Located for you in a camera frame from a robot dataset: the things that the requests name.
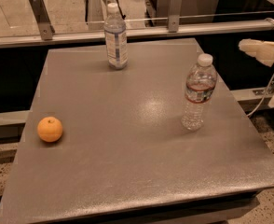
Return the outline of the clear red-labelled water bottle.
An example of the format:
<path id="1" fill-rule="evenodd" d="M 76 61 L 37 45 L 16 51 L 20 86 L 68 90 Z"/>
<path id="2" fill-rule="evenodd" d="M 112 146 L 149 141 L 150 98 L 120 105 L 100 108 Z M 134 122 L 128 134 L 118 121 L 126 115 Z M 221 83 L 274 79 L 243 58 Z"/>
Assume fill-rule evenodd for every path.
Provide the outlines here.
<path id="1" fill-rule="evenodd" d="M 186 76 L 184 113 L 181 122 L 189 131 L 196 131 L 203 125 L 204 106 L 211 100 L 217 83 L 217 72 L 212 62 L 212 55 L 200 54 Z"/>

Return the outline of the upright blue-labelled water bottle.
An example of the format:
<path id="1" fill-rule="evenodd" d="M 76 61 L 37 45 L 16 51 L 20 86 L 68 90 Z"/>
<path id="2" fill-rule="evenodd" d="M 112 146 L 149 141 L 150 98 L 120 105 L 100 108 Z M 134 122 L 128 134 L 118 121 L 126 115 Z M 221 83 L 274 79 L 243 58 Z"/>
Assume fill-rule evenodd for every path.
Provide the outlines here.
<path id="1" fill-rule="evenodd" d="M 128 64 L 126 23 L 117 3 L 109 3 L 107 12 L 104 33 L 108 62 L 115 69 L 123 69 Z"/>

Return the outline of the orange fruit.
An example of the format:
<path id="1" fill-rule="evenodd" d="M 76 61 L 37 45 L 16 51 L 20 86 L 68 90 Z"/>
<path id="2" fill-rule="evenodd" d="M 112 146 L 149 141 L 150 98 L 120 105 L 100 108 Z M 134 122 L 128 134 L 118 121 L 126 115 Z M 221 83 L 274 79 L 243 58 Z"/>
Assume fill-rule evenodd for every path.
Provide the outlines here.
<path id="1" fill-rule="evenodd" d="M 53 143 L 62 137 L 62 123 L 55 117 L 45 117 L 37 125 L 37 134 L 45 142 Z"/>

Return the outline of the horizontal metal rail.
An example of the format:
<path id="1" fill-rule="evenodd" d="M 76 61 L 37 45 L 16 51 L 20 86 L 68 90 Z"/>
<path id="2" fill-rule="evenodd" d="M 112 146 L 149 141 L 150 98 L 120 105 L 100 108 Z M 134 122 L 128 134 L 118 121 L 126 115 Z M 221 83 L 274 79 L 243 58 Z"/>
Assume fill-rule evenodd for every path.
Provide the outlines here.
<path id="1" fill-rule="evenodd" d="M 274 21 L 270 19 L 259 21 L 230 21 L 216 23 L 200 23 L 181 25 L 177 32 L 170 32 L 166 27 L 152 27 L 146 29 L 126 30 L 125 32 L 88 32 L 66 35 L 54 35 L 49 40 L 43 40 L 40 35 L 0 37 L 0 49 L 15 47 L 33 47 L 64 45 L 77 43 L 94 43 L 121 40 L 126 37 L 128 41 L 136 39 L 161 39 L 170 37 L 183 37 L 195 35 L 215 35 L 244 32 L 260 32 L 274 29 Z"/>

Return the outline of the right metal rail bracket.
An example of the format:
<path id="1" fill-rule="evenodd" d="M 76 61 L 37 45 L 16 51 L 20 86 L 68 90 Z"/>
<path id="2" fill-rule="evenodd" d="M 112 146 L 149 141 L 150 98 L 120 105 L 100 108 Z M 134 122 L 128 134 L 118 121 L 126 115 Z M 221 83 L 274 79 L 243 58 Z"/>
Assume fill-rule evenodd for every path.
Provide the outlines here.
<path id="1" fill-rule="evenodd" d="M 169 0 L 168 30 L 176 33 L 179 29 L 182 0 Z"/>

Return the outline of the metal rail bracket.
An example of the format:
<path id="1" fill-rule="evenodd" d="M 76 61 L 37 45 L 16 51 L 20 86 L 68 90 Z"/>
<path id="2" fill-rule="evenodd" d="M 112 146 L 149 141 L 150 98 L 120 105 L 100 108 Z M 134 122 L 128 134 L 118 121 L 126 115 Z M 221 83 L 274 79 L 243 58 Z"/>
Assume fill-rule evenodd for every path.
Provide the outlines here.
<path id="1" fill-rule="evenodd" d="M 179 29 L 182 0 L 169 0 L 168 30 L 176 33 Z"/>
<path id="2" fill-rule="evenodd" d="M 51 40 L 55 30 L 51 24 L 44 0 L 29 0 L 42 40 Z"/>

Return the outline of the left metal rail bracket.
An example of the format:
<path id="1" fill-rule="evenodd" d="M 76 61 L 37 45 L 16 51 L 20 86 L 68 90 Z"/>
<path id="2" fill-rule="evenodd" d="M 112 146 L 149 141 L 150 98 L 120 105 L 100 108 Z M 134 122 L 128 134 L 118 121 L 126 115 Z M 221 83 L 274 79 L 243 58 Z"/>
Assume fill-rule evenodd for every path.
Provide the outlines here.
<path id="1" fill-rule="evenodd" d="M 51 40 L 55 30 L 51 24 L 44 0 L 29 0 L 42 40 Z"/>

